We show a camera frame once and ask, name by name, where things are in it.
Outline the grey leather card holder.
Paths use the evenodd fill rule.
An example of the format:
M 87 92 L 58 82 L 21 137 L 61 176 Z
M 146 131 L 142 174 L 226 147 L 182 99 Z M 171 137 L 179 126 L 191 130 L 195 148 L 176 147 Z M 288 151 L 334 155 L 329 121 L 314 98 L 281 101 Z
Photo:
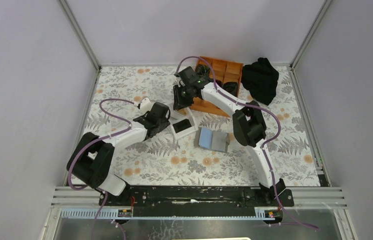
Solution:
M 230 145 L 227 132 L 215 131 L 206 127 L 199 127 L 195 135 L 194 146 L 209 151 L 226 153 Z

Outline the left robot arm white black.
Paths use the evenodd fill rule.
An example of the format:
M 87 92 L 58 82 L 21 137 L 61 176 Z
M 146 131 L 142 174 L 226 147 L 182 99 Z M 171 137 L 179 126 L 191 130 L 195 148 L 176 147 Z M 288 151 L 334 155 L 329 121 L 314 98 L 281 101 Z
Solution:
M 129 201 L 127 182 L 110 173 L 113 155 L 162 132 L 170 125 L 171 116 L 170 108 L 160 102 L 141 103 L 139 109 L 143 115 L 136 117 L 127 129 L 101 137 L 92 132 L 82 136 L 66 165 L 71 187 L 79 189 L 71 180 L 75 176 L 86 186 L 110 194 L 119 206 Z

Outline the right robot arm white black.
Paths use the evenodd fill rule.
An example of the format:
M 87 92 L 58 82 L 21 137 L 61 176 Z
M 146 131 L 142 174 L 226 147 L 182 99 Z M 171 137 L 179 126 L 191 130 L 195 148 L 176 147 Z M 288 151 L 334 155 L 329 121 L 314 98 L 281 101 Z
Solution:
M 286 186 L 281 177 L 272 167 L 272 160 L 268 153 L 266 139 L 266 123 L 262 115 L 265 109 L 257 103 L 246 102 L 213 82 L 198 85 L 175 85 L 173 87 L 173 109 L 179 110 L 191 106 L 194 98 L 207 101 L 231 117 L 233 134 L 236 141 L 245 146 L 254 163 L 259 186 L 264 190 L 261 199 L 264 204 L 274 206 L 281 200 L 281 193 Z

